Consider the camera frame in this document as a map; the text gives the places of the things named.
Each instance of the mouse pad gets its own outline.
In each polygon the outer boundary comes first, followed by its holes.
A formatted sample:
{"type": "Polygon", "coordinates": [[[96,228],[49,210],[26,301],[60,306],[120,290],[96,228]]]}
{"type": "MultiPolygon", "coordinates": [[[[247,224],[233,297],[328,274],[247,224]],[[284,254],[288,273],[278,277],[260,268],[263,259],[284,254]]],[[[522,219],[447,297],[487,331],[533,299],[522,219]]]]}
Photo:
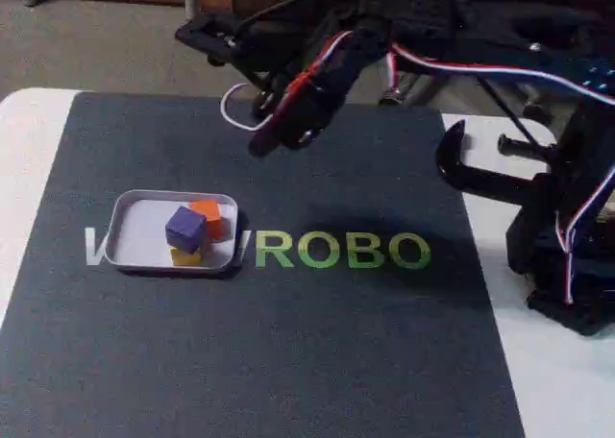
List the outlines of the mouse pad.
{"type": "Polygon", "coordinates": [[[257,160],[217,100],[77,96],[0,333],[7,436],[523,436],[443,133],[434,111],[349,105],[257,160]],[[131,189],[233,197],[241,266],[101,261],[131,189]]]}

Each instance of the cube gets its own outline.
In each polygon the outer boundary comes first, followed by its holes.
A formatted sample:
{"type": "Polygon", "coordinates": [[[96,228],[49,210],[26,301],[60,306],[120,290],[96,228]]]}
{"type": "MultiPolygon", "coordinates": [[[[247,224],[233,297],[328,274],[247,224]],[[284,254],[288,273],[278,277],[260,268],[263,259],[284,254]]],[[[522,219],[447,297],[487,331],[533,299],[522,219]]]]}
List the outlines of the cube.
{"type": "Polygon", "coordinates": [[[198,267],[201,265],[201,250],[194,254],[185,253],[177,248],[171,248],[171,258],[176,267],[198,267]]]}
{"type": "Polygon", "coordinates": [[[190,203],[190,209],[203,216],[208,221],[208,236],[211,239],[222,239],[222,216],[220,207],[213,200],[194,201],[190,203]]]}
{"type": "Polygon", "coordinates": [[[178,208],[166,224],[166,242],[184,253],[194,254],[206,236],[206,218],[187,207],[178,208]]]}

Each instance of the blue cube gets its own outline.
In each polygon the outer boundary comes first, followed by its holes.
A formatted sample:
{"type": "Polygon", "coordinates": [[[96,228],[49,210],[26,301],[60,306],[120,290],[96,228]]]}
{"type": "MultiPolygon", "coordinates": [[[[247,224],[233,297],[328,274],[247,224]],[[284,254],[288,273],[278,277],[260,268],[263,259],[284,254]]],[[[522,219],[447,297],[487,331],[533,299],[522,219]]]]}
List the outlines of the blue cube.
{"type": "Polygon", "coordinates": [[[207,224],[205,216],[180,207],[166,224],[166,242],[180,251],[194,254],[205,241],[207,224]]]}

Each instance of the orange cube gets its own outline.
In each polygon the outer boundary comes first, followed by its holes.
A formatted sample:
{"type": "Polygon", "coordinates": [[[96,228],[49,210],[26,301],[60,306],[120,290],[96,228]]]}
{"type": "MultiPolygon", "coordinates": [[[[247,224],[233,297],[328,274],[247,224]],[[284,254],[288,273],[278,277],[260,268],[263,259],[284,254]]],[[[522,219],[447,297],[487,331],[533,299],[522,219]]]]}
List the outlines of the orange cube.
{"type": "Polygon", "coordinates": [[[213,200],[193,201],[190,203],[190,209],[208,219],[208,237],[211,239],[221,239],[222,232],[222,217],[220,216],[220,207],[213,200]]]}

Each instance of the table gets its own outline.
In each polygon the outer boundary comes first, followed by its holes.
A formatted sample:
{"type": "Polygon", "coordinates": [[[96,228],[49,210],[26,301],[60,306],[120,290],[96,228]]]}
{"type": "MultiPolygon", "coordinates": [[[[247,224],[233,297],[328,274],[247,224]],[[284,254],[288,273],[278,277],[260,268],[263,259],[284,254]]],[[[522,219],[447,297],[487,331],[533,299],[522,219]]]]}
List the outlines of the table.
{"type": "MultiPolygon", "coordinates": [[[[0,104],[0,315],[12,293],[37,208],[79,91],[25,89],[0,104]]],[[[504,158],[497,138],[522,136],[505,118],[444,114],[446,127],[466,120],[468,164],[518,177],[544,170],[537,161],[504,158]]],[[[526,122],[542,144],[553,138],[526,122]]],[[[529,283],[507,267],[504,234],[517,207],[463,196],[477,244],[520,416],[528,437],[607,437],[615,429],[615,332],[585,339],[528,310],[529,283]]]]}

